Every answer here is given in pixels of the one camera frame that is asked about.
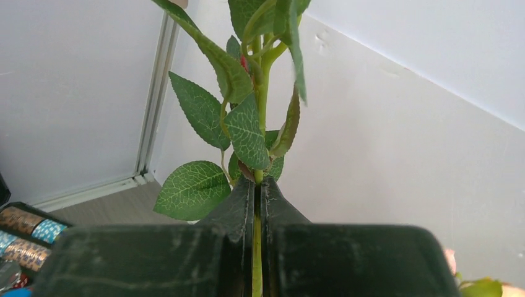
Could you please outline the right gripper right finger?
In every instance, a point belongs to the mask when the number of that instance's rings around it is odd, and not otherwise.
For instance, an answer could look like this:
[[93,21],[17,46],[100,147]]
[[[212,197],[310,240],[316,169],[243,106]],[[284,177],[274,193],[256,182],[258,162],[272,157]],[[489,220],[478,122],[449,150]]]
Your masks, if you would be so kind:
[[264,296],[459,296],[435,236],[414,225],[313,223],[260,187]]

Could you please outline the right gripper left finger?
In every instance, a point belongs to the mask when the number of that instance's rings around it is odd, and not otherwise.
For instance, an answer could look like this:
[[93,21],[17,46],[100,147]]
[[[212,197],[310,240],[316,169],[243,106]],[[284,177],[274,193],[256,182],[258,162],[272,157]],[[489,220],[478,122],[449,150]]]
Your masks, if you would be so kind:
[[34,296],[250,296],[254,182],[198,223],[76,226],[56,242]]

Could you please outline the pink bud flower stem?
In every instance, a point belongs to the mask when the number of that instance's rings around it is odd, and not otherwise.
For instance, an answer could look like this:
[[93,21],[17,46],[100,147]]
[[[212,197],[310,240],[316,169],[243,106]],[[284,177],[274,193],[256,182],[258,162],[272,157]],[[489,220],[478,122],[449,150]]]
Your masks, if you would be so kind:
[[[299,24],[308,1],[229,1],[235,31],[225,48],[209,39],[190,16],[172,1],[158,1],[197,44],[213,67],[222,95],[217,99],[198,84],[170,73],[171,86],[195,133],[221,153],[232,149],[228,163],[191,161],[175,169],[164,182],[154,211],[183,220],[202,220],[242,180],[260,185],[277,178],[290,150],[306,102],[306,82]],[[288,51],[293,62],[293,91],[279,130],[266,128],[269,74]]]

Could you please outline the pink flower bouquet orange wrap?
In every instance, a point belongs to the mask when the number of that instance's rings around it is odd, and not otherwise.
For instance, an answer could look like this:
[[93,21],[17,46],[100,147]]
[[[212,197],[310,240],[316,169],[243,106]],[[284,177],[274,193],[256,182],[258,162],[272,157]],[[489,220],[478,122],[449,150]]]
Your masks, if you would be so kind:
[[461,296],[496,296],[496,297],[524,297],[524,289],[516,287],[510,283],[490,277],[477,280],[465,280],[456,270],[455,251],[445,249],[444,255],[449,269],[458,283],[458,290]]

